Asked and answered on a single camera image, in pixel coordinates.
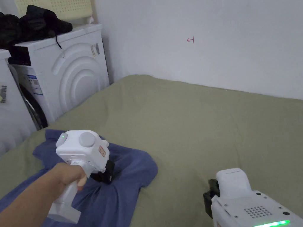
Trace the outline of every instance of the yellow plastic basket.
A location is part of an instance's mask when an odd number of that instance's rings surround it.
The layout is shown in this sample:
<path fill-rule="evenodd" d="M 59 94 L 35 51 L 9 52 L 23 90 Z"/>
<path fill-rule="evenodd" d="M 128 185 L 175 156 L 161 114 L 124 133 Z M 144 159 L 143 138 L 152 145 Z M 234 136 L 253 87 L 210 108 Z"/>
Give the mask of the yellow plastic basket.
<path fill-rule="evenodd" d="M 19 16 L 26 14 L 28 5 L 53 11 L 61 20 L 74 20 L 92 16 L 91 0 L 15 0 Z"/>

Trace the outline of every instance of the label sticker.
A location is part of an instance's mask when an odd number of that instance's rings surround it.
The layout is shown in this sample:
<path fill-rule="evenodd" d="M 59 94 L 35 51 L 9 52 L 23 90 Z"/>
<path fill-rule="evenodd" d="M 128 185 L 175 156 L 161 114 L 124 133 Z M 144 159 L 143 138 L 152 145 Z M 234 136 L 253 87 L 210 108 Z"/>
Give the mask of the label sticker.
<path fill-rule="evenodd" d="M 6 103 L 7 86 L 0 84 L 0 103 Z"/>
<path fill-rule="evenodd" d="M 100 51 L 99 51 L 99 45 L 98 45 L 98 43 L 96 43 L 96 49 L 97 49 L 97 54 L 99 55 Z"/>
<path fill-rule="evenodd" d="M 27 78 L 31 84 L 34 94 L 43 95 L 42 90 L 40 88 L 40 84 L 37 80 L 37 77 L 34 75 L 27 75 Z"/>
<path fill-rule="evenodd" d="M 105 153 L 105 151 L 103 150 L 103 148 L 101 146 L 99 147 L 99 152 L 100 152 L 100 154 L 102 154 L 102 156 L 104 158 L 106 153 Z"/>
<path fill-rule="evenodd" d="M 100 54 L 98 43 L 91 45 L 91 50 L 92 50 L 93 57 L 96 57 L 98 54 Z"/>

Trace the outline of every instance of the white robot device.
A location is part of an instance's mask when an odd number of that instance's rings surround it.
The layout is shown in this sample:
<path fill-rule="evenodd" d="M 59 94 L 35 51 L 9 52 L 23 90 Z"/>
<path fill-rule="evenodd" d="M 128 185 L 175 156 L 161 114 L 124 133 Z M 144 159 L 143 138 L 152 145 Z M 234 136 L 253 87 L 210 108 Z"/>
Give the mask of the white robot device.
<path fill-rule="evenodd" d="M 260 191 L 252 191 L 243 170 L 227 169 L 208 181 L 205 210 L 214 227 L 302 227 L 303 219 Z"/>
<path fill-rule="evenodd" d="M 106 172 L 109 163 L 109 143 L 89 130 L 75 130 L 62 133 L 56 143 L 56 153 L 66 163 L 81 166 L 87 176 Z M 72 207 L 77 193 L 77 182 L 66 187 L 62 195 L 53 202 L 48 217 L 59 222 L 78 223 L 81 212 Z"/>

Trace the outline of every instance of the forearm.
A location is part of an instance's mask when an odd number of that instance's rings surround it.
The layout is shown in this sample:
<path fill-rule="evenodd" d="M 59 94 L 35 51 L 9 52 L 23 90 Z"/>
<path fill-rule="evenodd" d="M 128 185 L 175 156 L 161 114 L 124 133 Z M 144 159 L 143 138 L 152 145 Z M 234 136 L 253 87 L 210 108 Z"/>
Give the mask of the forearm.
<path fill-rule="evenodd" d="M 51 172 L 26 188 L 0 213 L 1 227 L 40 227 L 64 185 Z"/>

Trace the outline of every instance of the blue cloth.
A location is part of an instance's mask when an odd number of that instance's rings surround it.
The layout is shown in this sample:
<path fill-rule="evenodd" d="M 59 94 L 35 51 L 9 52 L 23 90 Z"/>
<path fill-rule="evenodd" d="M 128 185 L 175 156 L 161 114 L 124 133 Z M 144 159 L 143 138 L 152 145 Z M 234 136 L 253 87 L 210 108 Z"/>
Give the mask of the blue cloth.
<path fill-rule="evenodd" d="M 56 154 L 56 141 L 64 131 L 46 130 L 46 141 L 36 147 L 33 155 L 42 160 L 45 168 L 30 177 L 0 200 L 0 212 L 33 181 L 48 172 L 63 160 Z M 81 211 L 77 226 L 126 227 L 129 226 L 139 191 L 157 175 L 158 168 L 153 159 L 141 150 L 110 143 L 110 160 L 115 163 L 113 181 L 110 185 L 87 180 L 83 191 L 78 192 L 72 206 Z M 43 227 L 75 226 L 46 218 Z"/>

